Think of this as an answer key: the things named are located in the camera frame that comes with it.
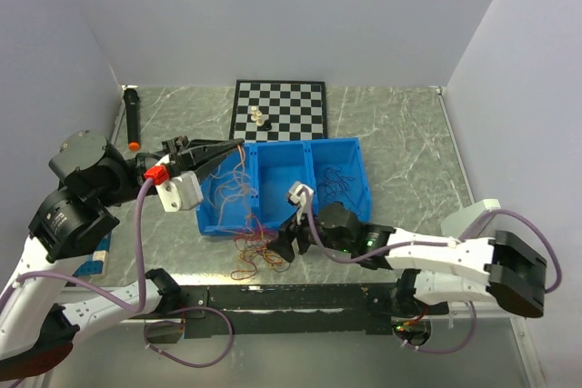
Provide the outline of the blue three-compartment plastic bin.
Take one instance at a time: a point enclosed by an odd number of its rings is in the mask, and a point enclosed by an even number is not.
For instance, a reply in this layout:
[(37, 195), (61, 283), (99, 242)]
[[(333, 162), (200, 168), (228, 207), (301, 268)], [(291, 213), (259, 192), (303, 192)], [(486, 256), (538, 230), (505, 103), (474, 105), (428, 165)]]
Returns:
[(371, 193), (355, 137), (246, 144), (203, 182), (205, 200), (196, 208), (200, 234), (275, 230), (295, 211), (286, 194), (296, 181), (314, 190), (315, 213), (340, 202), (359, 219), (370, 219)]

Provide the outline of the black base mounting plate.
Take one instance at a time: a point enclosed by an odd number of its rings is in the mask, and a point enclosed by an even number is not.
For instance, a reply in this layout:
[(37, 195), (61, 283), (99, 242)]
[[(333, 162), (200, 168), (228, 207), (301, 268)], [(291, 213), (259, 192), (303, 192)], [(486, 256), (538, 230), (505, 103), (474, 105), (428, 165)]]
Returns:
[(390, 335), (392, 324), (419, 315), (446, 315), (446, 303), (428, 306), (395, 283), (185, 286), (177, 302), (215, 308), (235, 334), (363, 332)]

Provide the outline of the white grey stand device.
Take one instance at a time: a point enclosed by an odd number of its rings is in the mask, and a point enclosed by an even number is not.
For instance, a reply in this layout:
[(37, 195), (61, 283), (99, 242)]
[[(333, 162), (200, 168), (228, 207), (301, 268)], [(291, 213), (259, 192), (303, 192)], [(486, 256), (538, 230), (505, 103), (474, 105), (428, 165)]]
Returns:
[(497, 199), (484, 199), (462, 208), (441, 222), (441, 234), (460, 240), (476, 238), (493, 219), (492, 213), (499, 208)]

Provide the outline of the black white chessboard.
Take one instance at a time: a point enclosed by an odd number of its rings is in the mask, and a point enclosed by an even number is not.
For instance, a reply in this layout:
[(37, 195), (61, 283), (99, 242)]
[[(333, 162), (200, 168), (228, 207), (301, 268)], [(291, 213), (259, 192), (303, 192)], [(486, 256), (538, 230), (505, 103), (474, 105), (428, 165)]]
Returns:
[[(265, 131), (251, 107), (272, 123)], [(229, 137), (247, 143), (309, 141), (328, 137), (326, 84), (322, 81), (236, 81)]]

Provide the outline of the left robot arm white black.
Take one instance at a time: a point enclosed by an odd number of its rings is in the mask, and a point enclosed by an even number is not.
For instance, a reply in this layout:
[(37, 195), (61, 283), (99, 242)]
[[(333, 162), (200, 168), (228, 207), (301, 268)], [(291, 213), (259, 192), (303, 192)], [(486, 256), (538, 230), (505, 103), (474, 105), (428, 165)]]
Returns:
[(146, 270), (135, 247), (136, 280), (108, 292), (59, 303), (75, 271), (118, 225), (111, 208), (142, 205), (157, 196), (168, 212), (203, 201), (202, 182), (234, 151), (239, 139), (164, 142), (160, 151), (125, 159), (96, 131), (69, 136), (49, 163), (59, 185), (40, 204), (24, 250), (1, 295), (1, 378), (18, 384), (60, 364), (83, 340), (136, 316), (182, 316), (180, 286), (163, 269)]

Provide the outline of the black marker orange cap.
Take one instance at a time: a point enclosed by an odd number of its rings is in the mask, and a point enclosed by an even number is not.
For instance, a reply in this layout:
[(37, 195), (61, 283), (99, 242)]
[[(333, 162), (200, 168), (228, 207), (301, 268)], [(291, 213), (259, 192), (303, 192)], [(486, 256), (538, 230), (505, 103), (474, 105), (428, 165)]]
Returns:
[(140, 98), (135, 88), (126, 88), (123, 99), (125, 103), (128, 149), (136, 152), (141, 148)]

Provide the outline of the cream chess piece front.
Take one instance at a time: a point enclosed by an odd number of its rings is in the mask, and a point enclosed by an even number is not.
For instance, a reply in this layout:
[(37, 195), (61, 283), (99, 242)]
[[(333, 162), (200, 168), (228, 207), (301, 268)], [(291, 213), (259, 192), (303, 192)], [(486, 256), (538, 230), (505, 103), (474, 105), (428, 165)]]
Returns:
[(258, 127), (263, 127), (265, 124), (265, 119), (263, 118), (263, 115), (260, 112), (256, 113), (255, 123)]

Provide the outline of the blue lego brick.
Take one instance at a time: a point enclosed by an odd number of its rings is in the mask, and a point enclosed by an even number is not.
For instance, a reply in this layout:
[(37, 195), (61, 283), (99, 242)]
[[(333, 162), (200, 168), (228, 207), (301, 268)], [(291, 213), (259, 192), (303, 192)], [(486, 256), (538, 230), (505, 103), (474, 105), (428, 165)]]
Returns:
[(75, 277), (102, 275), (106, 273), (111, 234), (106, 235), (85, 262), (75, 271)]

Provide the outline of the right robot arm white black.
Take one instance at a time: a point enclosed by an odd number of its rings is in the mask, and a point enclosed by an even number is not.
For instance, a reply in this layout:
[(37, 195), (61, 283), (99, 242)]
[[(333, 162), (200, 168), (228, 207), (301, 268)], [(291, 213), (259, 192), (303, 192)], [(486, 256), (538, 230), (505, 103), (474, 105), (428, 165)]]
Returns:
[(402, 271), (396, 301), (405, 313), (452, 302), (495, 302), (526, 318), (544, 313), (547, 262), (507, 231), (466, 240), (414, 234), (362, 222), (332, 203), (320, 214), (300, 208), (267, 247), (291, 263), (313, 245), (338, 264)]

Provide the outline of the aluminium frame rail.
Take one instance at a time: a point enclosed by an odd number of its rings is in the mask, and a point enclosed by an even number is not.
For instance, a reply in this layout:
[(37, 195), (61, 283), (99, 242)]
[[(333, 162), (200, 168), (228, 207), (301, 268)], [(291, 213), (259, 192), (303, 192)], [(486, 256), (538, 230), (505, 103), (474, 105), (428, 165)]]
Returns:
[[(306, 284), (244, 281), (200, 285)], [(363, 332), (234, 333), (224, 315), (195, 314), (182, 332), (155, 329), (164, 355), (147, 351), (142, 321), (77, 346), (40, 387), (530, 387), (543, 379), (522, 321), (490, 305), (472, 320), (463, 304), (431, 320), (426, 352)]]

